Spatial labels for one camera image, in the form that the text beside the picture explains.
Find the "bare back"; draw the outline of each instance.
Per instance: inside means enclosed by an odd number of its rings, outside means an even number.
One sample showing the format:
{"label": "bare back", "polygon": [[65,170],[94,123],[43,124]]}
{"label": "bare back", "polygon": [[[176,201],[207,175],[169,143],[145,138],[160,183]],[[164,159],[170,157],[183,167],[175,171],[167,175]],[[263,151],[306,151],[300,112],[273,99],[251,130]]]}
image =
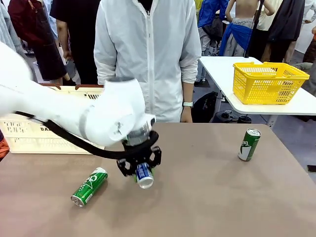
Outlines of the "bare back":
{"label": "bare back", "polygon": [[236,18],[254,17],[259,0],[236,0]]}

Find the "brown table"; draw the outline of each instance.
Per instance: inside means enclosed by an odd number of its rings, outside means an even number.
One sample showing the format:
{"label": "brown table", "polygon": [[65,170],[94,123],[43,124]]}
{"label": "brown table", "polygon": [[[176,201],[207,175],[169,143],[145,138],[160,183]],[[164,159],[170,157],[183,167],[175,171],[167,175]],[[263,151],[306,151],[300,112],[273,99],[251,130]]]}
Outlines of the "brown table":
{"label": "brown table", "polygon": [[[156,124],[162,163],[149,190],[112,160],[10,154],[0,237],[315,237],[316,186],[267,126],[253,127],[262,138],[243,162],[247,125]],[[75,206],[70,196],[98,166],[108,182]]]}

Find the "wristwatch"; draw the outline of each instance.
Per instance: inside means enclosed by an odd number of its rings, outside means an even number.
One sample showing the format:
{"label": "wristwatch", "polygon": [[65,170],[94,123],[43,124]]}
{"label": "wristwatch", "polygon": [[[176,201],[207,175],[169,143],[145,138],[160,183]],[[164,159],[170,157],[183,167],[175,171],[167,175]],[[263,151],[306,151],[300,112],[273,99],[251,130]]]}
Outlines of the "wristwatch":
{"label": "wristwatch", "polygon": [[193,107],[193,102],[183,102],[183,106]]}

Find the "hand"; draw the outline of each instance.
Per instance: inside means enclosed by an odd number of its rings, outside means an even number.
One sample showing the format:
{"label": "hand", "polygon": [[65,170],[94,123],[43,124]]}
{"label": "hand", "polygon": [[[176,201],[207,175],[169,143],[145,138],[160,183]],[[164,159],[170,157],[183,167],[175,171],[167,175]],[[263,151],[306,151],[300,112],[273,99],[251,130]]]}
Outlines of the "hand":
{"label": "hand", "polygon": [[69,50],[64,51],[64,58],[66,60],[72,60],[73,59],[73,56],[72,56],[72,54],[71,54],[71,52]]}
{"label": "hand", "polygon": [[184,106],[183,111],[181,114],[181,122],[193,122],[192,121],[192,115],[191,115],[191,107]]}

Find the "cream plastic crate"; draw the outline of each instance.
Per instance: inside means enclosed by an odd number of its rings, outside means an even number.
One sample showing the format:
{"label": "cream plastic crate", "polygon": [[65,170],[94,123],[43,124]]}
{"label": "cream plastic crate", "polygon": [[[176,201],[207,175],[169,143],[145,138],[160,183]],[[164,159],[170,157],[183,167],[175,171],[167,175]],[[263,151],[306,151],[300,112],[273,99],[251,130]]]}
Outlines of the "cream plastic crate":
{"label": "cream plastic crate", "polygon": [[[103,88],[52,86],[52,89],[63,94],[83,96],[97,99]],[[24,116],[10,114],[0,118],[0,129],[10,147],[16,154],[74,154],[89,155],[90,153],[60,138],[45,126],[32,122]]]}

